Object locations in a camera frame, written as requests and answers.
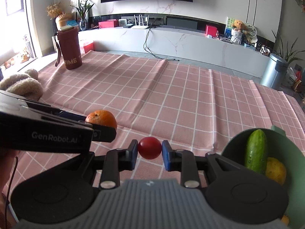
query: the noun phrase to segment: trash can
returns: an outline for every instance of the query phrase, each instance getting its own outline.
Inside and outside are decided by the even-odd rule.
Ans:
[[[289,64],[284,59],[271,53],[260,84],[271,89],[279,90],[288,65]]]

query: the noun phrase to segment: marble wall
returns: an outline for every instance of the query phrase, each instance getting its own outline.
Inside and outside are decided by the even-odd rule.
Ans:
[[[64,7],[69,9],[67,0]],[[123,0],[95,3],[92,15],[123,13],[165,13],[201,18],[226,23],[227,16],[254,23],[259,35],[274,42],[271,32],[277,31],[281,15],[282,0],[194,0],[194,2],[174,0]]]

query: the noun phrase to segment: tablecloth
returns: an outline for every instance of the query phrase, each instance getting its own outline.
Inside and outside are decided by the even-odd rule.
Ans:
[[[239,132],[253,128],[283,128],[304,153],[305,115],[296,100],[253,81],[194,65],[161,59],[90,51],[83,65],[67,70],[63,61],[39,72],[44,88],[42,102],[88,115],[111,111],[118,123],[112,143],[92,142],[91,151],[104,155],[127,148],[132,139],[154,136],[169,140],[172,148],[205,155],[220,153]],[[74,154],[26,152],[19,161],[13,187],[29,177],[73,157]],[[100,171],[95,180],[97,185]],[[176,177],[164,170],[162,157],[145,160],[138,155],[126,178]]]

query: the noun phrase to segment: gray textured grip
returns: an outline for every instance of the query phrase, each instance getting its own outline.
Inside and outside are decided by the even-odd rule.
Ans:
[[[52,225],[22,220],[14,229],[286,229],[279,220],[261,225],[230,221],[214,212],[197,189],[181,187],[175,179],[126,180],[103,190],[79,217]]]

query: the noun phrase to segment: tv stand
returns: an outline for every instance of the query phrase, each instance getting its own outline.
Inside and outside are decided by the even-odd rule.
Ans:
[[[93,40],[95,50],[145,52],[147,29],[123,27],[79,32],[79,40]],[[241,45],[209,39],[204,33],[175,28],[152,28],[147,46],[155,54],[219,65],[261,78],[268,57]]]

